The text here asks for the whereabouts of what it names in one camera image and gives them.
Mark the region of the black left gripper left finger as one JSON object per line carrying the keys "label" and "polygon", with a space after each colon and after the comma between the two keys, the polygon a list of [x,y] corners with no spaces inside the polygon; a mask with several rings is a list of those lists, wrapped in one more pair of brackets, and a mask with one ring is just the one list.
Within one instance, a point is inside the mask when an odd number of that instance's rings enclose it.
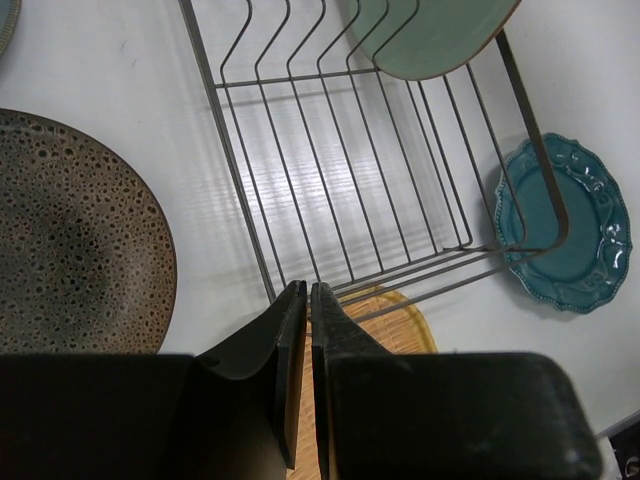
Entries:
{"label": "black left gripper left finger", "polygon": [[201,428],[208,469],[295,466],[307,284],[290,282],[269,307],[196,357],[206,381]]}

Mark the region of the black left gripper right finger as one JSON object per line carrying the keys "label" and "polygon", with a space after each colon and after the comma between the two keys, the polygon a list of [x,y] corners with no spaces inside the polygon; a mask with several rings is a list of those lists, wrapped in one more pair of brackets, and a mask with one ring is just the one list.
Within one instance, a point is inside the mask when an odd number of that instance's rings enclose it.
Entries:
{"label": "black left gripper right finger", "polygon": [[316,441],[323,478],[386,478],[390,395],[383,370],[392,357],[343,310],[326,283],[311,291]]}

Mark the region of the square woven bamboo tray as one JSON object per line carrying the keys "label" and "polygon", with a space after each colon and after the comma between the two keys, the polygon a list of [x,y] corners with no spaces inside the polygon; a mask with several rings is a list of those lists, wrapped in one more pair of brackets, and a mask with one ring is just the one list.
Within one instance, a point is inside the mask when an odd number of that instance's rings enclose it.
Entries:
{"label": "square woven bamboo tray", "polygon": [[395,307],[407,300],[397,290],[383,291],[375,285],[351,294],[337,296],[344,312],[356,320],[370,336],[392,353],[437,353],[438,348],[426,317],[415,305],[377,316],[387,307]]}

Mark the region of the brown speckled plate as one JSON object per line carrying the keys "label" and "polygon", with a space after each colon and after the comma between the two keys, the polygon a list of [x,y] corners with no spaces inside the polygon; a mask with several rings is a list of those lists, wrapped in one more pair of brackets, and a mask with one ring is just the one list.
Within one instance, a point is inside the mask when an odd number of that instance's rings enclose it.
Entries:
{"label": "brown speckled plate", "polygon": [[151,189],[57,121],[1,113],[1,350],[156,353],[177,260]]}

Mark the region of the teal scalloped plate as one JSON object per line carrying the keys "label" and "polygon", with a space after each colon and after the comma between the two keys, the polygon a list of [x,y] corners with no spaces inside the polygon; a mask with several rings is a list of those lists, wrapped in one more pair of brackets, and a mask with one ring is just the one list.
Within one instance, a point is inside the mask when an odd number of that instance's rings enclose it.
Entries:
{"label": "teal scalloped plate", "polygon": [[590,313],[616,296],[629,270],[631,221],[618,183],[578,141],[542,136],[506,159],[494,225],[524,289],[560,311]]}

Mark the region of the mint green flower plate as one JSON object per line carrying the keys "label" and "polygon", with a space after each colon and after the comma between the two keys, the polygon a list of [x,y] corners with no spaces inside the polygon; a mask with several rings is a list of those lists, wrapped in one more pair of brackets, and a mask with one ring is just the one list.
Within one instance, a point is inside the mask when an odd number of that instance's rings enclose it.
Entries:
{"label": "mint green flower plate", "polygon": [[379,70],[421,81],[468,63],[519,5],[517,0],[349,1],[347,22]]}

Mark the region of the grey-blue round plate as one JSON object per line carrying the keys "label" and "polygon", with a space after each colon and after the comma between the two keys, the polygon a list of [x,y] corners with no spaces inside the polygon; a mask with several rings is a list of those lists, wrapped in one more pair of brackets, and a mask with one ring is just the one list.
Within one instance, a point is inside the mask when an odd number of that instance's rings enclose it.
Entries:
{"label": "grey-blue round plate", "polygon": [[12,39],[21,9],[21,0],[0,0],[0,55]]}

